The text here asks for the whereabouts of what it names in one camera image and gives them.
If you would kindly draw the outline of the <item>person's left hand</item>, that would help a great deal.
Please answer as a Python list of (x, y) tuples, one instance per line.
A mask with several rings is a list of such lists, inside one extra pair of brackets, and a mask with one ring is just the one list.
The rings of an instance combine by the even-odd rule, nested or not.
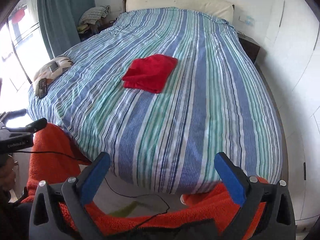
[(5, 165), (1, 167), (0, 185), (4, 191), (10, 191), (15, 185), (16, 173), (14, 171), (15, 161), (12, 156), (8, 156)]

